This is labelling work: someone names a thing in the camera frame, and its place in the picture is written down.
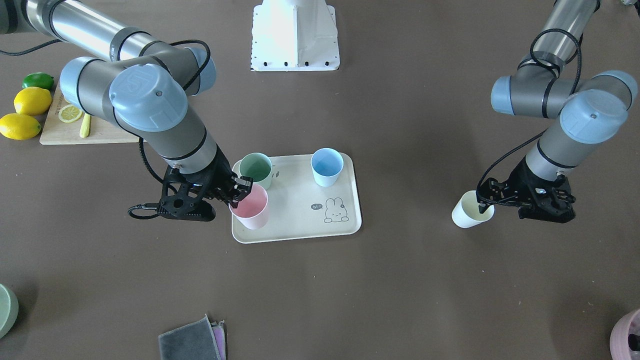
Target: folded towel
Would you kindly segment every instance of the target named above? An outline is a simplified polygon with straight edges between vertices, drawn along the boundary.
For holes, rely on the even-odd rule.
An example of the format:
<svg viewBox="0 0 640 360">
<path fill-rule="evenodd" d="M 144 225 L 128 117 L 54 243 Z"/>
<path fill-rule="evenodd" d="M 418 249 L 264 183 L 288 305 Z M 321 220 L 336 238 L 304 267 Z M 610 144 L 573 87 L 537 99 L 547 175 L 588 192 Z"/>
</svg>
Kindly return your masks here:
<svg viewBox="0 0 640 360">
<path fill-rule="evenodd" d="M 158 336 L 162 360 L 226 360 L 224 321 L 209 317 Z"/>
</svg>

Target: lemon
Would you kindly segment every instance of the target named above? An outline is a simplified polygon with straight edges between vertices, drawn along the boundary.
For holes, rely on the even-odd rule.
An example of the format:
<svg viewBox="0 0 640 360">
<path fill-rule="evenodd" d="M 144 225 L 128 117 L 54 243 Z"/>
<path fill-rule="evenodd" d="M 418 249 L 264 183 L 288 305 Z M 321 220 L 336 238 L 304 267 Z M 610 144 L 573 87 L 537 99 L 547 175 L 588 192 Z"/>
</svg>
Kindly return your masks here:
<svg viewBox="0 0 640 360">
<path fill-rule="evenodd" d="M 80 119 L 82 116 L 82 110 L 76 108 L 75 106 L 69 104 L 64 108 L 60 109 L 58 113 L 58 119 L 62 122 L 74 122 L 77 119 Z"/>
<path fill-rule="evenodd" d="M 13 106 L 18 114 L 43 114 L 51 106 L 51 93 L 36 86 L 26 87 L 15 96 Z"/>
<path fill-rule="evenodd" d="M 26 140 L 36 136 L 42 127 L 36 118 L 12 113 L 0 118 L 0 134 L 9 139 Z"/>
</svg>

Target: black cable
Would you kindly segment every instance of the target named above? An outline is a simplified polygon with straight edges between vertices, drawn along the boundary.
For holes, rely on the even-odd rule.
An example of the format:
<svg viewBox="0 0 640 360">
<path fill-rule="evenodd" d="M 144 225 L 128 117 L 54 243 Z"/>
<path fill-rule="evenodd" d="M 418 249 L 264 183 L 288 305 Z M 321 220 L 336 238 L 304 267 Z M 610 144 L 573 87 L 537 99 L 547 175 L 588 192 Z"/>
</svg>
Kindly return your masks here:
<svg viewBox="0 0 640 360">
<path fill-rule="evenodd" d="M 158 183 L 164 184 L 163 178 L 160 177 L 151 167 L 151 164 L 147 159 L 147 154 L 145 153 L 145 140 L 140 136 L 138 137 L 138 150 L 140 151 L 140 157 L 142 158 L 142 162 L 145 164 L 145 168 L 147 168 L 147 171 L 149 171 L 149 174 L 151 174 L 154 179 L 158 180 Z M 169 189 L 171 189 L 173 193 L 178 193 L 178 191 L 171 184 L 169 184 Z"/>
<path fill-rule="evenodd" d="M 152 218 L 157 218 L 159 215 L 158 213 L 155 214 L 151 214 L 151 215 L 138 215 L 135 214 L 134 211 L 136 210 L 153 210 L 156 211 L 157 209 L 157 204 L 138 204 L 135 206 L 131 206 L 129 208 L 129 210 L 127 210 L 127 213 L 129 214 L 130 217 L 138 219 L 138 220 L 149 220 Z"/>
<path fill-rule="evenodd" d="M 578 56 L 578 65 L 577 65 L 577 70 L 575 72 L 575 81 L 573 82 L 573 86 L 571 87 L 571 92 L 570 95 L 573 94 L 575 92 L 575 89 L 578 87 L 578 83 L 580 82 L 580 73 L 582 72 L 582 50 L 580 50 L 580 45 L 581 42 L 580 40 L 576 39 L 575 36 L 573 36 L 570 32 L 568 32 L 567 30 L 563 30 L 563 29 L 546 29 L 545 31 L 542 31 L 540 34 L 538 34 L 538 36 L 536 36 L 536 38 L 533 40 L 533 42 L 531 43 L 531 47 L 529 48 L 529 56 L 531 56 L 531 59 L 538 65 L 542 66 L 542 67 L 548 67 L 547 65 L 543 64 L 534 54 L 533 54 L 533 48 L 536 45 L 536 42 L 538 42 L 538 40 L 542 37 L 542 35 L 547 34 L 547 33 L 561 33 L 564 36 L 568 37 L 569 39 L 571 39 L 571 41 L 573 41 L 573 44 L 575 45 L 575 53 Z"/>
<path fill-rule="evenodd" d="M 539 139 L 542 134 L 545 133 L 546 130 L 542 131 L 540 134 L 528 139 L 527 141 L 525 141 L 524 143 L 521 143 L 520 145 L 514 147 L 513 149 L 511 149 L 509 152 L 507 152 L 505 155 L 502 155 L 498 160 L 496 160 L 493 164 L 491 164 L 491 166 L 486 169 L 486 171 L 484 172 L 484 174 L 482 174 L 482 177 L 480 178 L 480 181 L 478 181 L 478 185 L 476 186 L 476 194 L 478 196 L 478 198 L 480 198 L 482 201 L 485 201 L 488 204 L 498 204 L 498 205 L 505 205 L 508 206 L 507 204 L 503 204 L 501 202 L 497 202 L 495 200 L 491 200 L 491 199 L 487 199 L 483 196 L 480 195 L 480 186 L 482 186 L 482 183 L 484 181 L 484 179 L 486 178 L 487 174 L 489 174 L 489 171 L 491 171 L 491 169 L 493 169 L 496 165 L 498 165 L 502 160 L 504 160 L 505 158 L 507 158 L 509 155 L 513 154 L 514 152 L 522 149 L 523 147 L 529 145 L 531 142 L 535 141 L 536 139 Z"/>
<path fill-rule="evenodd" d="M 183 90 L 187 90 L 187 88 L 189 88 L 189 86 L 191 86 L 191 84 L 193 84 L 193 82 L 196 81 L 198 76 L 200 76 L 200 73 L 204 70 L 204 68 L 209 63 L 209 60 L 211 59 L 211 49 L 209 49 L 209 46 L 207 45 L 207 43 L 202 40 L 181 40 L 177 42 L 172 42 L 169 45 L 176 46 L 176 45 L 182 45 L 182 44 L 200 44 L 202 45 L 202 47 L 204 47 L 205 51 L 207 52 L 207 56 L 204 58 L 204 61 L 202 62 L 202 65 L 198 68 L 198 71 L 196 71 L 196 73 L 193 74 L 193 77 L 191 77 L 191 79 L 189 79 L 189 81 L 187 81 L 187 83 L 182 87 Z"/>
<path fill-rule="evenodd" d="M 575 53 L 567 61 L 567 63 L 570 63 L 573 60 L 573 58 L 577 56 L 578 63 L 577 63 L 577 70 L 576 70 L 576 73 L 575 73 L 575 81 L 573 82 L 573 86 L 571 87 L 571 92 L 569 93 L 569 95 L 571 95 L 571 94 L 573 94 L 575 92 L 576 88 L 578 87 L 578 83 L 580 82 L 580 73 L 582 72 L 582 50 L 580 49 L 580 47 L 582 45 L 582 36 L 580 37 L 580 40 L 578 40 L 578 39 L 575 38 L 575 36 L 573 36 L 571 33 L 569 33 L 566 30 L 556 29 L 556 28 L 547 29 L 545 31 L 542 31 L 540 34 L 538 34 L 538 36 L 536 36 L 536 38 L 533 40 L 533 42 L 531 43 L 531 47 L 529 48 L 529 56 L 538 65 L 540 65 L 542 67 L 545 67 L 545 68 L 549 68 L 548 65 L 543 64 L 533 54 L 533 48 L 536 45 L 536 42 L 538 42 L 538 40 L 542 37 L 542 35 L 547 34 L 547 33 L 553 33 L 553 32 L 563 34 L 564 36 L 566 36 L 569 39 L 571 39 L 571 41 L 573 41 L 573 43 L 575 44 Z M 542 131 L 540 134 L 528 139 L 524 143 L 521 143 L 520 145 L 518 145 L 515 148 L 511 149 L 509 152 L 507 152 L 505 155 L 502 155 L 498 160 L 496 160 L 493 164 L 491 164 L 491 166 L 488 169 L 486 169 L 486 171 L 484 172 L 484 174 L 480 178 L 480 181 L 478 181 L 478 185 L 476 186 L 476 195 L 477 195 L 478 199 L 482 200 L 483 202 L 486 202 L 487 204 L 496 204 L 496 205 L 504 205 L 504 206 L 517 206 L 515 204 L 514 205 L 503 204 L 503 203 L 498 202 L 496 200 L 491 200 L 491 199 L 487 199 L 487 198 L 483 197 L 482 195 L 480 195 L 480 187 L 482 186 L 482 183 L 483 183 L 484 179 L 486 178 L 487 174 L 489 174 L 489 171 L 491 171 L 496 165 L 498 165 L 502 160 L 507 158 L 509 155 L 511 155 L 514 152 L 516 152 L 516 151 L 522 149 L 523 147 L 529 145 L 531 142 L 535 141 L 536 139 L 539 139 L 545 133 L 545 131 L 546 130 Z"/>
<path fill-rule="evenodd" d="M 28 53 L 32 53 L 32 52 L 34 52 L 34 51 L 36 51 L 36 50 L 40 50 L 40 49 L 42 49 L 42 48 L 43 48 L 43 47 L 45 47 L 45 46 L 49 46 L 49 45 L 51 45 L 51 44 L 56 44 L 56 43 L 58 43 L 58 42 L 62 42 L 62 40 L 59 40 L 59 39 L 50 40 L 50 41 L 47 41 L 47 42 L 46 42 L 46 43 L 44 43 L 44 44 L 40 44 L 40 45 L 38 45 L 38 46 L 34 46 L 34 47 L 32 47 L 31 49 L 26 49 L 26 50 L 24 50 L 24 51 L 19 51 L 19 52 L 17 52 L 17 53 L 11 53 L 11 52 L 9 52 L 9 51 L 0 50 L 0 54 L 9 55 L 9 56 L 20 56 L 20 55 L 25 55 L 25 54 L 28 54 Z"/>
</svg>

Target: green bowl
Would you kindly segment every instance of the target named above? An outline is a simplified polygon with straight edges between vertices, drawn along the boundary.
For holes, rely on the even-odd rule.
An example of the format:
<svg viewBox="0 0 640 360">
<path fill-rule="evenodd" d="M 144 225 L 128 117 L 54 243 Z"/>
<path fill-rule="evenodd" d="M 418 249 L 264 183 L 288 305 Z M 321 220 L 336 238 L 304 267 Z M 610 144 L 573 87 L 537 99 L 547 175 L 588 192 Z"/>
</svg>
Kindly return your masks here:
<svg viewBox="0 0 640 360">
<path fill-rule="evenodd" d="M 9 332 L 18 317 L 18 298 L 13 291 L 0 284 L 0 338 Z"/>
</svg>

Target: lemon slice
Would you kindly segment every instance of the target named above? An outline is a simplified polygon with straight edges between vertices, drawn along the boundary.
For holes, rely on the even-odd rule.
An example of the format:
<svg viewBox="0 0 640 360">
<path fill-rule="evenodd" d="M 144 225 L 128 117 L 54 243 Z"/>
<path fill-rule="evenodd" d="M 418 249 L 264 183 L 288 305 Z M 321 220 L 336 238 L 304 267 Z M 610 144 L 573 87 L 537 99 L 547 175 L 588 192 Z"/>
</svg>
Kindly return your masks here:
<svg viewBox="0 0 640 360">
<path fill-rule="evenodd" d="M 76 108 L 75 106 L 69 104 L 64 108 L 60 109 L 58 113 L 58 119 L 62 122 L 74 122 L 77 119 L 82 117 L 82 110 Z"/>
</svg>

